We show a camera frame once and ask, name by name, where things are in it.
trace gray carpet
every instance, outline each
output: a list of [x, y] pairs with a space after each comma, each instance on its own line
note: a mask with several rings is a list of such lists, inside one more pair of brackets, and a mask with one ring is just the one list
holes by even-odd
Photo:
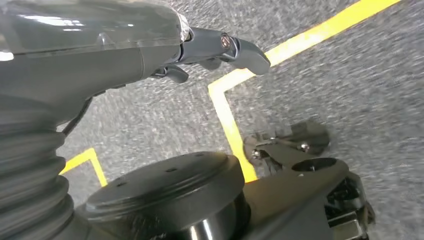
[[[228, 31], [269, 50], [352, 3], [171, 4], [193, 26]], [[424, 240], [422, 9], [423, 1], [404, 0], [227, 92], [243, 136], [309, 118], [327, 124], [327, 155], [362, 177], [376, 210], [371, 240]], [[147, 79], [97, 97], [59, 153], [69, 159], [94, 147], [108, 180], [183, 153], [230, 153], [207, 86], [232, 69], [186, 70], [188, 83]], [[89, 163], [66, 176], [77, 204], [100, 187]]]

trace mechanical part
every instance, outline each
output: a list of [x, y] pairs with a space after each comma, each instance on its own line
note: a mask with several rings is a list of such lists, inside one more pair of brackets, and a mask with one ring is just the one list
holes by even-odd
[[244, 154], [253, 166], [264, 169], [264, 175], [269, 176], [285, 167], [267, 154], [267, 146], [279, 145], [290, 148], [287, 150], [287, 153], [290, 153], [288, 157], [297, 161], [321, 155], [330, 144], [330, 137], [325, 126], [311, 120], [293, 124], [291, 132], [286, 136], [280, 136], [277, 133], [274, 136], [267, 133], [250, 135], [243, 141]]
[[250, 218], [244, 183], [235, 157], [191, 153], [116, 179], [79, 212], [120, 239], [226, 240]]
[[229, 49], [231, 47], [231, 40], [228, 34], [221, 34], [221, 44], [224, 49]]
[[178, 84], [187, 82], [189, 79], [189, 74], [175, 65], [168, 65], [157, 69], [152, 75], [154, 79], [161, 79], [164, 77], [169, 77], [171, 80]]

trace cable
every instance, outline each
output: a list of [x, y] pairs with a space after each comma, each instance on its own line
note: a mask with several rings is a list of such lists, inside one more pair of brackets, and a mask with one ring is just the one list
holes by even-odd
[[89, 99], [87, 99], [84, 103], [84, 105], [82, 106], [81, 111], [79, 111], [78, 115], [72, 119], [67, 125], [66, 127], [63, 129], [62, 133], [67, 137], [69, 136], [69, 134], [74, 130], [74, 128], [78, 125], [78, 123], [80, 123], [81, 119], [84, 117], [84, 115], [86, 114], [87, 110], [90, 107], [90, 104], [92, 103], [93, 98], [90, 97]]

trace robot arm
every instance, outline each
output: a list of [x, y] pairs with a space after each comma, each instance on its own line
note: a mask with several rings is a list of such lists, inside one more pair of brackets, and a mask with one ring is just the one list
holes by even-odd
[[[347, 178], [348, 168], [339, 160], [327, 169], [324, 184], [297, 196], [301, 205], [269, 204], [285, 199], [269, 194], [286, 185], [280, 180], [292, 171], [275, 169], [276, 176], [245, 186], [235, 157], [194, 153], [140, 170], [157, 173], [152, 182], [138, 179], [145, 175], [137, 171], [123, 176], [132, 184], [117, 179], [74, 211], [68, 180], [59, 175], [65, 160], [56, 155], [66, 135], [56, 127], [74, 119], [92, 97], [148, 77], [183, 83], [188, 78], [178, 67], [183, 64], [213, 70], [227, 62], [261, 75], [270, 62], [250, 42], [187, 28], [174, 10], [144, 0], [0, 0], [0, 8], [0, 239], [280, 239], [283, 232], [274, 231], [281, 223], [303, 221], [296, 212], [318, 209], [316, 226], [331, 238], [323, 204]], [[268, 147], [254, 149], [278, 161]], [[158, 181], [162, 175], [167, 181]], [[345, 222], [338, 220], [342, 215], [329, 216], [335, 218], [332, 226]], [[294, 228], [283, 225], [285, 236], [294, 236]]]

